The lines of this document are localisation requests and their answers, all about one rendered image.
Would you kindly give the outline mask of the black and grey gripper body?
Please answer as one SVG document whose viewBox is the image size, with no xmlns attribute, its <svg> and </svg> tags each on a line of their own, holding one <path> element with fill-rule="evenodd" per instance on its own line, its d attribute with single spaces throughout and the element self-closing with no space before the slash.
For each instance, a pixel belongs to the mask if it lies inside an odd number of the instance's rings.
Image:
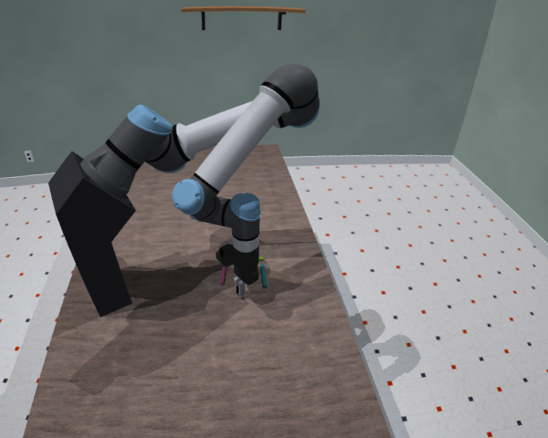
<svg viewBox="0 0 548 438">
<path fill-rule="evenodd" d="M 259 235 L 252 241 L 239 241 L 232 235 L 232 245 L 224 245 L 216 252 L 216 259 L 223 266 L 234 265 L 235 275 L 247 285 L 251 285 L 258 280 L 258 258 Z"/>
</svg>

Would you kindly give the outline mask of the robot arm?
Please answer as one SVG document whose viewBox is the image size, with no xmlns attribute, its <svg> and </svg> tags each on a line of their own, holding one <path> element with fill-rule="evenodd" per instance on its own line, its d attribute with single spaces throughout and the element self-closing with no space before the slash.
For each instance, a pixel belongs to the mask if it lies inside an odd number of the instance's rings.
<svg viewBox="0 0 548 438">
<path fill-rule="evenodd" d="M 173 203 L 199 222 L 232 228 L 237 240 L 254 240 L 259 235 L 258 197 L 216 196 L 273 124 L 279 129 L 303 128 L 315 121 L 320 109 L 318 82 L 309 68 L 288 64 L 261 84 L 251 102 L 187 126 L 172 126 L 152 109 L 137 105 L 80 165 L 100 187 L 124 198 L 145 161 L 157 171 L 174 173 L 197 152 L 215 146 L 191 179 L 174 187 Z"/>
</svg>

